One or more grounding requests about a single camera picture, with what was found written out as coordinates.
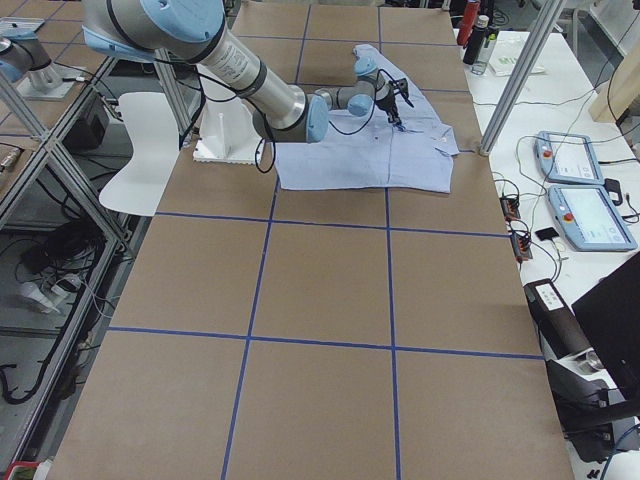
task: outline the white chair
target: white chair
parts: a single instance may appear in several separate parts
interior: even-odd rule
[[[542,5],[545,4],[545,1],[546,0],[531,0],[531,5],[533,5],[536,10],[540,10]],[[560,13],[557,24],[563,27],[564,30],[570,32],[569,45],[571,45],[571,50],[576,57],[578,56],[578,25],[580,21],[578,15],[580,12],[588,12],[590,5],[595,3],[596,0],[567,0],[567,3],[562,9],[562,13]]]
[[[162,93],[125,93],[119,102],[133,156],[102,189],[100,203],[117,212],[153,216],[180,152],[178,126]]]

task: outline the black monitor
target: black monitor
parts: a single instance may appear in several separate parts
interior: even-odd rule
[[[622,395],[640,399],[640,253],[577,300],[573,312]]]

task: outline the label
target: label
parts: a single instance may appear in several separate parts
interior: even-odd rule
[[[547,310],[558,310],[559,308],[564,307],[562,300],[560,300],[558,294],[551,285],[538,285],[536,287],[536,291],[538,292],[538,295],[540,295],[540,299],[547,307]]]
[[[235,82],[247,70],[249,58],[235,45],[229,44],[211,66],[223,81]]]

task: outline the white desk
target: white desk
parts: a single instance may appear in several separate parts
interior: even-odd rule
[[[501,32],[500,39],[525,38],[526,32]],[[543,49],[539,62],[545,67],[543,74],[531,75],[518,102],[561,103],[580,97],[593,87],[587,76],[573,56],[569,46],[559,34],[552,34]],[[495,109],[491,105],[498,102],[508,77],[497,77],[491,67],[484,75],[478,76],[466,69],[469,89],[473,95],[475,110],[482,131],[486,128]],[[491,168],[505,178],[513,181],[521,193],[541,193],[541,188],[523,177],[518,171],[516,145],[527,135],[536,135],[541,130],[571,132],[589,135],[594,142],[618,137],[619,130],[613,124],[596,123],[591,120],[588,109],[596,97],[595,93],[587,94],[572,102],[560,106],[552,105],[516,105],[490,155]],[[533,139],[520,141],[518,148],[522,171],[533,179],[542,182],[544,176],[540,172],[533,156]],[[611,161],[633,158],[631,149],[623,138],[606,143],[595,143],[594,149],[600,161]],[[622,191],[629,193],[631,204],[640,207],[640,165],[623,163],[615,166],[603,166],[605,177],[618,179]],[[498,191],[502,191],[502,183],[498,182]],[[513,187],[505,186],[507,193],[514,193]],[[536,201],[534,196],[521,198],[520,213],[531,228],[531,231],[555,226],[551,208],[546,197]],[[623,214],[626,204],[620,207]],[[636,240],[640,239],[640,225],[630,227]],[[556,252],[549,242],[534,241],[544,247],[551,255]],[[607,276],[636,252],[627,253],[582,253],[576,252],[566,240],[559,240],[562,256],[562,271],[555,282],[558,290],[571,305],[582,294],[591,289],[600,278]],[[536,247],[533,247],[534,259],[524,262],[521,270],[523,285],[534,280],[550,278],[554,271],[551,258]],[[576,479],[584,479],[592,469],[602,470],[597,463],[586,464],[572,452],[572,465]],[[640,478],[640,452],[621,453],[616,456],[607,472],[606,480],[635,480]]]

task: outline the tablet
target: tablet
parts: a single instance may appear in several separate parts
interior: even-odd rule
[[[586,135],[540,132],[534,152],[545,178],[551,182],[603,185],[598,159]]]
[[[552,185],[549,202],[578,251],[620,252],[638,247],[607,191],[597,185]]]

